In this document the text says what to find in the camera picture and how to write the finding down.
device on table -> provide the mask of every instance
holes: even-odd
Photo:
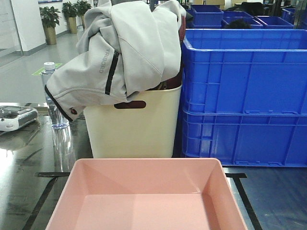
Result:
[[[25,106],[0,106],[0,131],[14,131],[35,120],[38,112]]]

pink plastic tray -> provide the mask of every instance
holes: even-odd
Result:
[[[47,230],[246,230],[213,158],[81,159]]]

dark hair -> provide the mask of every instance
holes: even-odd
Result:
[[[237,19],[226,25],[224,29],[251,29],[251,26],[243,19]]]

black zipper trim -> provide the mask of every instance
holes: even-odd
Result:
[[[113,80],[113,76],[115,73],[116,65],[118,62],[118,56],[119,56],[119,52],[114,51],[110,71],[109,71],[109,74],[107,76],[107,81],[106,81],[106,90],[105,90],[106,95],[110,95],[111,93],[111,85],[112,85],[112,80]]]
[[[68,120],[68,121],[72,121],[71,117],[69,117],[67,115],[67,113],[62,109],[62,107],[59,105],[59,103],[57,102],[56,99],[54,99],[54,97],[52,96],[52,94],[50,93],[49,89],[47,88],[47,85],[45,85],[45,92],[47,93],[47,95],[51,98],[51,100],[53,100],[54,104],[56,104],[56,106],[58,107],[58,109],[60,110],[60,112],[64,115],[64,117]]]

blue plastic crate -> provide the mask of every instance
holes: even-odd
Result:
[[[307,114],[307,31],[189,29],[183,107],[201,113]]]
[[[301,28],[307,30],[307,23],[301,22]]]
[[[242,18],[242,17],[224,17],[222,19],[222,28],[225,28],[225,26],[229,25],[232,21],[242,19],[246,23],[250,24],[250,27],[252,29],[262,29],[263,25],[259,22],[257,22],[253,18]]]
[[[285,19],[287,22],[293,24],[295,19],[294,12],[295,8],[282,9],[282,19]]]
[[[223,165],[307,167],[307,117],[183,111],[182,154]]]
[[[277,16],[256,16],[265,29],[293,29],[294,25]]]
[[[224,12],[214,5],[191,5],[194,25],[220,25]]]
[[[187,23],[187,28],[189,29],[220,29],[221,25],[194,25],[193,22]]]
[[[245,11],[224,11],[223,17],[243,17],[243,18],[252,18],[249,13]]]

